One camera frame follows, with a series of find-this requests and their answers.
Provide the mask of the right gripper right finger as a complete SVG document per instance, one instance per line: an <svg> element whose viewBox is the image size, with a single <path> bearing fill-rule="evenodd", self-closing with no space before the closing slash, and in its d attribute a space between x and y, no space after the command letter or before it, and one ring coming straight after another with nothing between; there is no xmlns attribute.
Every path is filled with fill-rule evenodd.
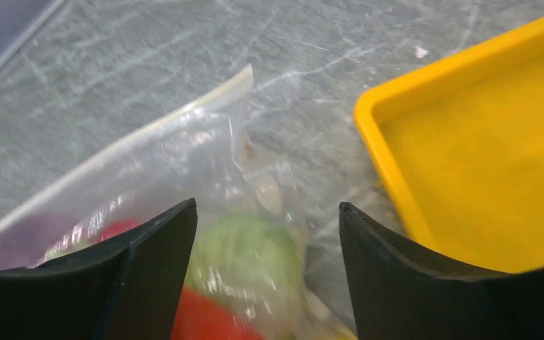
<svg viewBox="0 0 544 340"><path fill-rule="evenodd" d="M473 266L349 202L339 207L339 234L360 339L544 339L544 267Z"/></svg>

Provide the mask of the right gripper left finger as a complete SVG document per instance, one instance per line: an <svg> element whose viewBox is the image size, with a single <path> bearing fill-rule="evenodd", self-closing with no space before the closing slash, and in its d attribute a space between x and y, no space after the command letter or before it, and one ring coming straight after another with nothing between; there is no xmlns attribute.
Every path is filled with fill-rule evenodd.
<svg viewBox="0 0 544 340"><path fill-rule="evenodd" d="M184 200L116 237L0 271L0 339L169 339L198 222Z"/></svg>

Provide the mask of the red bell pepper toy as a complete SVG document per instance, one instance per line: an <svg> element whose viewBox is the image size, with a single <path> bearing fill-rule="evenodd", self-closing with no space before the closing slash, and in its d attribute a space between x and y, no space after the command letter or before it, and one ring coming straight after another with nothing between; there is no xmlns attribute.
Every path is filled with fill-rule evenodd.
<svg viewBox="0 0 544 340"><path fill-rule="evenodd" d="M99 234L96 237L95 243L99 243L107 239L110 239L112 237L115 237L141 224L142 222L137 220L121 220L121 221L110 223L99 232Z"/></svg>

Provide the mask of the orange carrot toy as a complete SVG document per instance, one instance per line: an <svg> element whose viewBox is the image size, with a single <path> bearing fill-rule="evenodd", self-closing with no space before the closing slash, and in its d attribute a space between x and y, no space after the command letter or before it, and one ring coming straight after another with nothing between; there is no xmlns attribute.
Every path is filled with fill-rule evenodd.
<svg viewBox="0 0 544 340"><path fill-rule="evenodd" d="M182 288L171 340L262 340L232 313L195 290Z"/></svg>

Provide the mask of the clear zip top bag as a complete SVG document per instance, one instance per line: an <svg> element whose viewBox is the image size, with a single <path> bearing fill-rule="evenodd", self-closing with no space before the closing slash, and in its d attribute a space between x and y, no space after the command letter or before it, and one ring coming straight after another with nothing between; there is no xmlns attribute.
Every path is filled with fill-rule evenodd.
<svg viewBox="0 0 544 340"><path fill-rule="evenodd" d="M290 165L254 149L244 127L253 83L252 69L245 67L198 100L109 146L6 216L0 231L39 213L79 221L24 268L98 244L97 235L110 223L143 225L192 198L198 214L193 244L198 231L230 215L253 215L289 228L303 251L302 286L291 294L266 288L262 295L241 290L223 298L187 286L187 267L182 288L210 298L263 339L352 339L305 286L307 221Z"/></svg>

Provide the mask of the purple onion toy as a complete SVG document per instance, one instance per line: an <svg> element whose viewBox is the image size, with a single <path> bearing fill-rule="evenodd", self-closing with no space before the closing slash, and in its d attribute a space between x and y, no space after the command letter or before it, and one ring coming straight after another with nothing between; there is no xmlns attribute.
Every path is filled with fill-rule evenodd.
<svg viewBox="0 0 544 340"><path fill-rule="evenodd" d="M27 216L0 231L0 271L28 267L70 231L79 221L44 212Z"/></svg>

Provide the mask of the green cabbage toy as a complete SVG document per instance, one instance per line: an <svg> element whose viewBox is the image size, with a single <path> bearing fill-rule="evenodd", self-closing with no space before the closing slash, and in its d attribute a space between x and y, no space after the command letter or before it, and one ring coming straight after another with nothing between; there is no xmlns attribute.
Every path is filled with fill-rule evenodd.
<svg viewBox="0 0 544 340"><path fill-rule="evenodd" d="M302 286L303 251L281 223L249 215L230 215L198 231L185 284L203 293L231 297L241 290Z"/></svg>

